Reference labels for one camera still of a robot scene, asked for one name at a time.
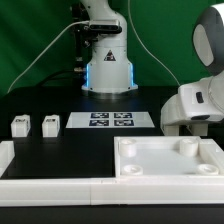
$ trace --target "white platform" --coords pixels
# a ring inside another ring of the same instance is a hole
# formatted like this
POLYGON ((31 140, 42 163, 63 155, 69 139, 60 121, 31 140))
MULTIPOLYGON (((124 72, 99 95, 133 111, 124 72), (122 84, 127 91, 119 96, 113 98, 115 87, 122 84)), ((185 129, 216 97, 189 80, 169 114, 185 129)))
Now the white platform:
POLYGON ((0 180, 0 206, 224 203, 224 152, 213 140, 115 137, 114 146, 114 178, 0 180))

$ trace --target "white cable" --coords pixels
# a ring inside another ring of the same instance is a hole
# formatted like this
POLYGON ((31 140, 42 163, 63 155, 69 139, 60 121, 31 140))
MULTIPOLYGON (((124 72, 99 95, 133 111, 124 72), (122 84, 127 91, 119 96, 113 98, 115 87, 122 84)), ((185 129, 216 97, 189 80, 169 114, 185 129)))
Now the white cable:
POLYGON ((153 55, 147 48, 146 46, 143 44, 142 40, 140 39, 136 29, 135 29, 135 26, 133 24, 133 21, 132 21, 132 16, 131 16, 131 3, 130 3, 130 0, 128 0, 128 16, 129 16, 129 20, 130 20, 130 23, 131 23, 131 27, 135 33, 135 36, 137 37, 139 43, 142 45, 142 47, 144 48, 144 50, 152 57, 154 58, 160 65, 162 65, 170 74, 171 76, 175 79, 175 81, 177 82, 178 86, 180 86, 180 83, 179 81, 177 80, 176 76, 170 71, 170 69, 164 65, 155 55, 153 55))
POLYGON ((41 52, 41 54, 39 56, 37 56, 37 58, 27 67, 26 70, 24 70, 11 84, 11 86, 8 89, 9 93, 12 89, 12 87, 15 85, 15 83, 22 78, 30 69, 31 67, 50 49, 50 47, 72 26, 78 25, 78 24, 88 24, 89 21, 82 21, 82 22, 76 22, 76 23, 72 23, 69 26, 67 26, 63 31, 61 31, 61 33, 41 52))

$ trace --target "black cable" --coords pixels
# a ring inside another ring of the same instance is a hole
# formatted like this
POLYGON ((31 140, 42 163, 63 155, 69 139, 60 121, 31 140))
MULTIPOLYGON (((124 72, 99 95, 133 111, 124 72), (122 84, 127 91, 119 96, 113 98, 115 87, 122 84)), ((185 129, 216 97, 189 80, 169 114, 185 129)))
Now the black cable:
POLYGON ((36 87, 38 87, 38 86, 40 87, 43 84, 45 84, 46 82, 48 82, 49 80, 51 80, 52 78, 54 78, 55 76, 58 76, 58 75, 61 75, 61 74, 65 74, 65 73, 73 73, 73 74, 75 74, 74 70, 61 70, 61 71, 58 71, 58 72, 55 72, 55 73, 49 75, 44 80, 42 80, 41 82, 37 83, 36 87))

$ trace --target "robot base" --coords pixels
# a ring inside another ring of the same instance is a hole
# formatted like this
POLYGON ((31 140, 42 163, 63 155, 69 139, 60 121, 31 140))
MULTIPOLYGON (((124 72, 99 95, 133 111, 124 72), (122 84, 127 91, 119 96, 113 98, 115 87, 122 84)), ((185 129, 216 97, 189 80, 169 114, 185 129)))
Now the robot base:
POLYGON ((119 99, 125 99, 128 97, 137 96, 138 89, 132 89, 132 90, 121 92, 121 93, 100 93, 100 92, 93 92, 91 90, 82 89, 82 94, 84 96, 88 96, 88 97, 100 99, 100 100, 119 100, 119 99))

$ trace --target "white robotic head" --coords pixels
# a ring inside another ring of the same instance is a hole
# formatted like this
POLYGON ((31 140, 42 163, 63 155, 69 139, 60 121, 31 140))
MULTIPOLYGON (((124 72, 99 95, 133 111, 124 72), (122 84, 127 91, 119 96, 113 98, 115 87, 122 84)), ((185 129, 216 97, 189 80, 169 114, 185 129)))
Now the white robotic head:
POLYGON ((193 33, 195 50, 212 75, 224 70, 224 3, 206 9, 193 33))

